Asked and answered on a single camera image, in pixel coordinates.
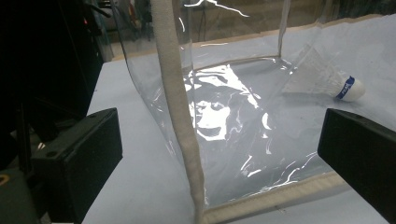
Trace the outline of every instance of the clear plastic sheet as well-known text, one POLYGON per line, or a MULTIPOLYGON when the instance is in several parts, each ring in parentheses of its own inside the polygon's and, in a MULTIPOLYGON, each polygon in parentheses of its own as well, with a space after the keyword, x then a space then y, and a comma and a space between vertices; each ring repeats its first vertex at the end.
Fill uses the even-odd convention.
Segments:
MULTIPOLYGON (((381 6, 370 9, 370 1, 347 6, 291 1, 288 25, 294 28, 287 30, 279 58, 278 31, 273 30, 279 27, 283 3, 174 1, 181 66, 205 174, 206 208, 331 171, 317 154, 326 108, 358 113, 396 130, 396 17, 342 21, 381 13, 381 6), (191 38, 199 42, 191 44, 191 38), (285 93, 291 76, 306 63, 301 56, 304 48, 317 51, 317 59, 335 73, 358 78, 366 93, 352 103, 325 92, 285 93)), ((141 37, 134 40, 138 33, 123 22, 120 16, 132 80, 169 152, 183 163, 158 55, 155 50, 141 53, 141 37)))

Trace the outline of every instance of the transparent vinyl pouch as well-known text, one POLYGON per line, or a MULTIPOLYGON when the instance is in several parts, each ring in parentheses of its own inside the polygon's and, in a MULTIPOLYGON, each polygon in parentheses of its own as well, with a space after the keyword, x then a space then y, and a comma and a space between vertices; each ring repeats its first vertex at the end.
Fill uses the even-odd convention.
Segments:
MULTIPOLYGON (((126 62, 169 152, 185 166, 155 24, 143 16, 150 1, 138 2, 113 4, 126 62)), ((173 1, 204 209, 331 172, 317 153, 327 108, 396 130, 395 8, 371 1, 173 1)))

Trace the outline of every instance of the black object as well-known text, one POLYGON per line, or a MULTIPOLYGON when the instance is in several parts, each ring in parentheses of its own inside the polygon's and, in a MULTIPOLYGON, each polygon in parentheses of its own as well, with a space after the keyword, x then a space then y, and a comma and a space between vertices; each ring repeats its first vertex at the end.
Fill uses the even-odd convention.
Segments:
POLYGON ((89 115, 32 157, 53 222, 81 223, 122 158, 117 109, 89 115))
POLYGON ((328 109, 319 156, 389 223, 396 223, 396 132, 328 109))
POLYGON ((0 171, 0 212, 0 223, 38 223, 24 173, 17 169, 0 171))

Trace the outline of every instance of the beige fabric piping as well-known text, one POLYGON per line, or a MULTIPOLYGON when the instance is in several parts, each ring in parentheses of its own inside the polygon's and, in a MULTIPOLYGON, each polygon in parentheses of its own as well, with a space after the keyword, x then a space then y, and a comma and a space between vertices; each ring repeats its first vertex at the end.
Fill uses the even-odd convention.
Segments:
POLYGON ((336 172, 315 175, 297 183, 250 196, 232 203, 205 210, 203 223, 212 224, 243 217, 264 209, 281 205, 326 189, 345 185, 345 180, 336 172))
POLYGON ((201 223, 205 197, 204 173, 181 72, 172 1, 152 0, 151 9, 166 101, 190 183, 195 222, 201 223))

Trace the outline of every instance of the blue label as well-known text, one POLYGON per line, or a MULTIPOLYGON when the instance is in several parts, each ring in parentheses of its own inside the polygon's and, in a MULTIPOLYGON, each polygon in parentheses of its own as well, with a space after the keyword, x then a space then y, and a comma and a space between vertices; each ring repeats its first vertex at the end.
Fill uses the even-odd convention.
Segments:
POLYGON ((344 84, 344 88, 340 91, 340 93, 338 93, 336 98, 340 100, 343 99, 347 92, 350 90, 350 88, 353 86, 353 83, 355 83, 355 78, 349 77, 349 79, 346 81, 346 84, 344 84))

